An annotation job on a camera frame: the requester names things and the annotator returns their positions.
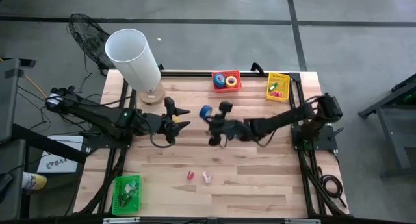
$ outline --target blue tape roll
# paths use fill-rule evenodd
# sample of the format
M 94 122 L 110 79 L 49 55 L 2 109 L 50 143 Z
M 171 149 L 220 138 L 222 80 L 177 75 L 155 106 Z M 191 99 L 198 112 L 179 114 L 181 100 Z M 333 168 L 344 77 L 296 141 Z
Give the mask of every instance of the blue tape roll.
M 212 111 L 213 111 L 213 108 L 210 105 L 204 105 L 201 108 L 200 117 L 202 119 L 207 119 L 211 115 Z
M 217 88 L 223 88 L 226 86 L 226 78 L 223 74 L 216 74 L 214 76 L 214 84 Z

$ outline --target red basket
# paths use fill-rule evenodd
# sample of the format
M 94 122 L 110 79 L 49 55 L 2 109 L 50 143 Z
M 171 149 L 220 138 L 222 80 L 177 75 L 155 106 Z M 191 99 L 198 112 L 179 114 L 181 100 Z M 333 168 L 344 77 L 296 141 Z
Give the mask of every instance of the red basket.
M 234 76 L 235 78 L 237 78 L 237 85 L 236 85 L 236 87 L 234 87 L 234 88 L 228 88 L 227 86 L 225 86 L 224 88 L 217 88 L 215 86 L 215 84 L 214 84 L 214 76 L 216 74 L 223 74 L 225 78 L 227 78 L 229 76 Z M 212 72 L 211 76 L 213 78 L 214 91 L 217 92 L 217 93 L 237 92 L 242 87 L 241 77 L 240 77 L 240 72 L 239 71 L 218 71 L 218 72 Z

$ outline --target green basket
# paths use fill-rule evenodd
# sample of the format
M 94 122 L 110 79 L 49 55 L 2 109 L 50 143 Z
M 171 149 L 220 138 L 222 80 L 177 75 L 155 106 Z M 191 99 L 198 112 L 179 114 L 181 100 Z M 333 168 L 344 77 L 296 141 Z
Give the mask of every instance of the green basket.
M 124 188 L 130 182 L 138 182 L 138 189 L 129 192 L 131 197 L 125 206 L 122 206 L 120 195 L 124 193 Z M 114 192 L 112 196 L 112 214 L 131 214 L 140 210 L 142 202 L 142 178 L 140 175 L 119 176 L 114 180 Z

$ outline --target yellow basket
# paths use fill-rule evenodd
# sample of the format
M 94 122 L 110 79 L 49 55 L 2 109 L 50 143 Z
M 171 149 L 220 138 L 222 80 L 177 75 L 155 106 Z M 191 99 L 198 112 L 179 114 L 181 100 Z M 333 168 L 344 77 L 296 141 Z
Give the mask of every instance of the yellow basket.
M 274 84 L 277 83 L 278 86 L 275 87 L 272 91 L 269 88 Z M 286 101 L 289 98 L 289 85 L 291 83 L 291 77 L 288 75 L 283 75 L 279 73 L 269 73 L 268 74 L 268 81 L 266 87 L 266 98 L 268 100 L 275 100 L 275 101 Z M 272 92 L 281 92 L 281 97 L 273 97 L 270 94 Z

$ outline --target wooden table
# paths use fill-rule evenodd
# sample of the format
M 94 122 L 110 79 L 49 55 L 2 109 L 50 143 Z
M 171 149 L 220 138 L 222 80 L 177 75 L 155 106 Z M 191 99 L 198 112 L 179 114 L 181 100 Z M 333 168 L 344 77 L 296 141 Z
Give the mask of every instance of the wooden table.
M 321 94 L 317 73 L 302 72 L 300 76 L 305 99 Z M 278 129 L 266 148 L 258 147 L 254 142 L 232 140 L 221 149 L 208 146 L 209 136 L 205 134 L 208 125 L 198 116 L 203 105 L 211 105 L 217 112 L 220 102 L 225 100 L 234 104 L 228 119 L 270 117 L 289 110 L 288 101 L 266 100 L 267 78 L 242 78 L 242 89 L 230 93 L 213 92 L 208 77 L 163 77 L 161 82 L 166 95 L 177 107 L 191 111 L 180 117 L 181 121 L 191 121 L 191 124 L 181 131 L 176 145 L 167 149 L 152 146 L 149 136 L 134 137 L 123 174 L 142 175 L 142 208 L 138 216 L 307 217 L 290 126 Z M 101 102 L 118 100 L 122 84 L 120 73 L 109 71 Z M 163 103 L 146 106 L 138 101 L 138 107 L 144 112 L 166 112 Z M 166 144 L 164 136 L 155 138 L 159 144 Z M 101 186 L 108 155 L 108 149 L 100 149 L 87 158 L 74 212 L 84 208 Z M 317 151 L 316 157 L 324 174 L 335 175 L 341 180 L 333 155 Z M 189 171 L 195 172 L 192 181 L 187 180 Z M 213 172 L 212 184 L 204 183 L 204 171 Z M 311 193 L 314 208 L 318 210 L 315 190 L 311 189 Z M 112 187 L 106 210 L 111 199 Z M 338 200 L 334 201 L 348 212 Z

